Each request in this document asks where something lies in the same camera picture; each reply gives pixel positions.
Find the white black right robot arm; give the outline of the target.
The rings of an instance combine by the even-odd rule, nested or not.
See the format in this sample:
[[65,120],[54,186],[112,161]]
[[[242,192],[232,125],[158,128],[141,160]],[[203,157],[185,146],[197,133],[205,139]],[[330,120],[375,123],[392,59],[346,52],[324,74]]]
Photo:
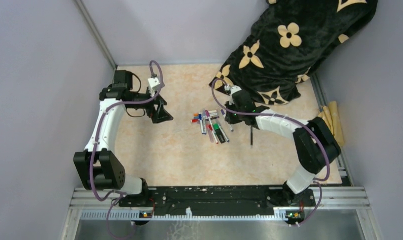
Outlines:
[[326,122],[316,117],[298,120],[279,114],[269,107],[256,106],[250,94],[239,86],[226,86],[230,95],[226,102],[225,120],[231,124],[245,123],[261,131],[268,131],[294,141],[299,166],[283,185],[283,201],[296,206],[303,200],[303,192],[317,179],[323,169],[341,155],[341,147]]

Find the blue cap white marker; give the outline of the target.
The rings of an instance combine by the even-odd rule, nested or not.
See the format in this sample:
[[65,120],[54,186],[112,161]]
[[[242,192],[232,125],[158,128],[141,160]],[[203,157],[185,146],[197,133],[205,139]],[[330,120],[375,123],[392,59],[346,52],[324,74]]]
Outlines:
[[206,127],[205,127],[205,122],[204,122],[204,117],[201,113],[198,114],[198,120],[200,124],[200,129],[203,135],[207,134]]

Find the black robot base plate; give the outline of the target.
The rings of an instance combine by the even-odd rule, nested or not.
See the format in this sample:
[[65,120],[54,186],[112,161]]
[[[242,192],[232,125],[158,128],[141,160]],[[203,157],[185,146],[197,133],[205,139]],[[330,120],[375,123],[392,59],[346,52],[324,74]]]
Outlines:
[[311,189],[289,195],[278,185],[147,187],[119,201],[123,208],[149,208],[156,217],[272,216],[278,207],[305,210],[315,207]]

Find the thin black pen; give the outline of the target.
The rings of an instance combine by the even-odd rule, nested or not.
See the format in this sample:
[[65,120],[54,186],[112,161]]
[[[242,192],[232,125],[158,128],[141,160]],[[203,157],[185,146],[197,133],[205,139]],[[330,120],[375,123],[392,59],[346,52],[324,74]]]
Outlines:
[[250,127],[250,147],[253,148],[254,146],[254,127]]

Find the purple white pen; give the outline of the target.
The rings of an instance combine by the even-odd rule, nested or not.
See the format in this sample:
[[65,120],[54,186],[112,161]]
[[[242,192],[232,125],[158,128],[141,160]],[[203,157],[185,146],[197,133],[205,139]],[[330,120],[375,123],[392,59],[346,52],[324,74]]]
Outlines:
[[228,113],[224,109],[221,109],[220,111],[221,111],[223,118],[224,118],[226,124],[228,125],[230,131],[234,132],[234,128],[232,127],[232,125],[230,123],[230,118],[228,117]]

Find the green black marker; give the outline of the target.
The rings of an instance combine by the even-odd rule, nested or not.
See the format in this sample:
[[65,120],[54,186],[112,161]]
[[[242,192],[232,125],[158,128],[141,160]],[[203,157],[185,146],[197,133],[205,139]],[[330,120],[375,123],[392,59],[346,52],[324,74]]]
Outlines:
[[221,144],[224,144],[224,143],[228,143],[228,142],[229,142],[229,140],[226,138],[226,136],[225,136],[225,134],[224,134],[224,132],[223,132],[223,130],[221,129],[221,127],[220,127],[219,124],[214,123],[214,124],[213,124],[213,129],[214,129],[214,132],[215,132],[215,134],[216,134],[216,136],[217,136],[217,138],[218,138],[218,140],[219,140],[219,142],[220,142]]

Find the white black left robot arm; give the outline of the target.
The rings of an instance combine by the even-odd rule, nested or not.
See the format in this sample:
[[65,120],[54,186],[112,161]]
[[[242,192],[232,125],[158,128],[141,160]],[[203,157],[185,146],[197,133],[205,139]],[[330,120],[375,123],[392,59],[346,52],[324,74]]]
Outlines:
[[150,200],[145,180],[126,174],[115,155],[121,120],[128,109],[143,110],[153,124],[174,118],[165,110],[168,103],[159,94],[164,87],[163,76],[152,72],[145,93],[133,91],[134,77],[127,70],[115,71],[113,83],[99,94],[99,112],[92,136],[84,150],[75,153],[73,162],[86,190],[130,195],[135,205],[143,207]]

